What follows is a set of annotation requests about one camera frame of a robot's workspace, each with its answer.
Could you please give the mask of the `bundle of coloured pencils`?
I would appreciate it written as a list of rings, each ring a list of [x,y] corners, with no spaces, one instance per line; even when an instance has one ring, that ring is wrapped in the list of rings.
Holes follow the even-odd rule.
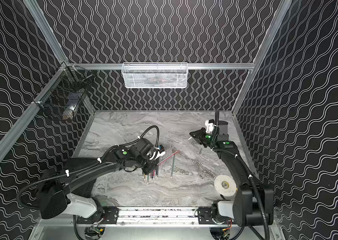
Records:
[[[148,184],[155,179],[159,166],[159,164],[148,164],[143,167],[143,174],[146,176]]]

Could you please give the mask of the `red pencil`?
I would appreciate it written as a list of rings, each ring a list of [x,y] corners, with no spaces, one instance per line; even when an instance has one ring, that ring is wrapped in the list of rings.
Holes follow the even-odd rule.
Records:
[[[168,156],[168,157],[165,158],[164,160],[160,161],[160,162],[158,163],[158,166],[161,165],[161,164],[163,164],[164,162],[166,162],[166,161],[169,160],[170,158],[174,157],[174,156],[175,156],[177,153],[179,153],[179,152],[180,152],[180,151],[178,150],[178,151],[172,153],[170,156]]]

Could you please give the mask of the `green pencil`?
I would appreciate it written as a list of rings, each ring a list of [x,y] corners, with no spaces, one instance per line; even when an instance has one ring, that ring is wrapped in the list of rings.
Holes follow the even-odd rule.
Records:
[[[172,158],[171,173],[170,173],[171,178],[173,178],[174,166],[175,166],[175,155],[173,155]]]

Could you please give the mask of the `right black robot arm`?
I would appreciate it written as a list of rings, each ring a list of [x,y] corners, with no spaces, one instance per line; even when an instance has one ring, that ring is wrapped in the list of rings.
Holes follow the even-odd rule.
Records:
[[[219,119],[215,111],[214,119],[208,120],[205,127],[190,132],[190,136],[204,148],[210,148],[227,166],[236,184],[233,201],[215,201],[210,216],[216,224],[237,225],[241,229],[230,236],[235,240],[243,230],[250,228],[260,240],[270,239],[270,226],[274,221],[274,191],[262,183],[250,170],[240,155],[237,145],[229,140],[228,122]]]

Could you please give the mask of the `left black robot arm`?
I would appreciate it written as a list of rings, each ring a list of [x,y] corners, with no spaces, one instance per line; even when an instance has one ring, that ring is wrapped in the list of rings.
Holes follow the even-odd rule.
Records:
[[[102,206],[93,198],[75,194],[75,190],[118,171],[132,173],[140,169],[143,175],[149,176],[165,154],[159,140],[159,127],[150,126],[136,140],[114,145],[99,158],[88,159],[78,167],[65,167],[24,186],[18,191],[16,201],[23,208],[38,210],[44,220],[62,214],[88,219],[99,213]]]

